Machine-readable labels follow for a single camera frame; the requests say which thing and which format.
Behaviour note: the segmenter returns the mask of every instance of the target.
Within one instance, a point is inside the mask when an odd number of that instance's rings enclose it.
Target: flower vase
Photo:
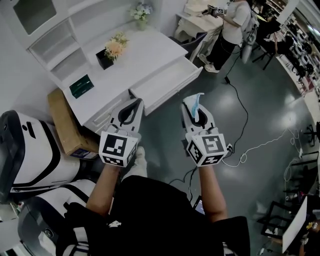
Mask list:
[[[136,21],[136,26],[139,30],[144,31],[147,28],[147,20],[140,20]]]
[[[111,67],[114,64],[114,62],[105,55],[105,51],[106,50],[103,49],[102,51],[99,51],[98,53],[95,54],[103,70],[106,70],[107,68]]]

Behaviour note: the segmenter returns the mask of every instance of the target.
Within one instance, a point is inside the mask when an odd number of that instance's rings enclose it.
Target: white sneaker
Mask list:
[[[135,157],[136,158],[145,158],[146,152],[145,149],[142,146],[138,146],[135,152]]]
[[[206,65],[211,65],[211,62],[207,60],[207,56],[204,54],[199,54],[199,59]]]
[[[210,73],[219,73],[220,70],[216,70],[214,65],[204,65],[204,69]]]

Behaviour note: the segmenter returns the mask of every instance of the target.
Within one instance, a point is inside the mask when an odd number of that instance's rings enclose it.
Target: black flower pot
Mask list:
[[[103,70],[111,67],[114,64],[114,62],[105,55],[105,51],[106,50],[102,50],[95,54]]]

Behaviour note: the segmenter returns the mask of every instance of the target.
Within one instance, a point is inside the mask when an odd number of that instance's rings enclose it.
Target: desk drawer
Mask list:
[[[128,101],[129,99],[129,91],[126,90],[118,97],[114,98],[111,102],[109,102],[99,112],[97,112],[92,118],[90,118],[90,120],[87,123],[85,123],[84,126],[89,128],[91,131],[97,133],[97,131],[101,130],[101,128],[107,124],[114,108]]]
[[[168,66],[149,80],[130,89],[132,94],[143,99],[144,113],[149,115],[165,101],[195,80],[202,67],[197,68],[185,57]]]

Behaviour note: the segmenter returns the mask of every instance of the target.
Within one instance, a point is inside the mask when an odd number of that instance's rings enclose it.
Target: white flowers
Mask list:
[[[150,5],[139,2],[135,9],[130,10],[130,15],[135,20],[146,21],[147,15],[151,14],[152,11],[153,8]]]
[[[110,41],[104,45],[104,55],[112,61],[117,60],[117,58],[124,53],[128,41],[123,32],[116,33],[115,36],[111,37]]]

